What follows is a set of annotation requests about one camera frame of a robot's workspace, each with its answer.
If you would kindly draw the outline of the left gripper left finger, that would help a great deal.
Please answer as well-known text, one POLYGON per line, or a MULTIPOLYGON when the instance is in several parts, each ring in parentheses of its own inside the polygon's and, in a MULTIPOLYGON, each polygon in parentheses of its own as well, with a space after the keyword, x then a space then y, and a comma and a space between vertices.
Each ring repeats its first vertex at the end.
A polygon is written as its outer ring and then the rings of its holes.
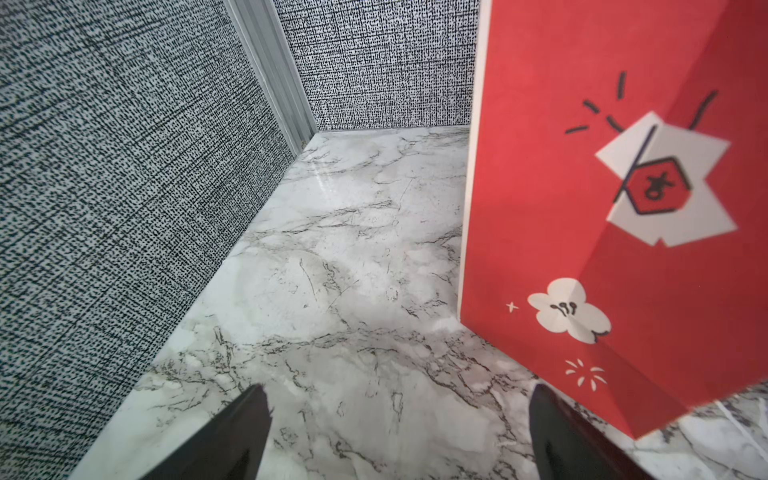
POLYGON ((271 423, 264 388, 252 385, 144 477, 254 480, 271 423))

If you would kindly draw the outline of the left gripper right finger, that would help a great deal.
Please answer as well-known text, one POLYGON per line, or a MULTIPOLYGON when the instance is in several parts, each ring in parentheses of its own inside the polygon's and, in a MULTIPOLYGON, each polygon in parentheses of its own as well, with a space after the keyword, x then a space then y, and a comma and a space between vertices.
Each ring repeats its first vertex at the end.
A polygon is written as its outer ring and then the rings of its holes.
POLYGON ((545 384, 536 385, 532 392, 529 430, 542 479, 651 477, 545 384))

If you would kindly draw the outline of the red white paper gift bag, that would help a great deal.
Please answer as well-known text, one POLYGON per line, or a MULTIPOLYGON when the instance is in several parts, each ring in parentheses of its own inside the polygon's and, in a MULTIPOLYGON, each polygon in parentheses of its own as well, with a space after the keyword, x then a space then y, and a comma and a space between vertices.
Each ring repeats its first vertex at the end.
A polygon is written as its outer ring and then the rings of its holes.
POLYGON ((639 439, 767 378, 767 5, 484 1, 461 323, 639 439))

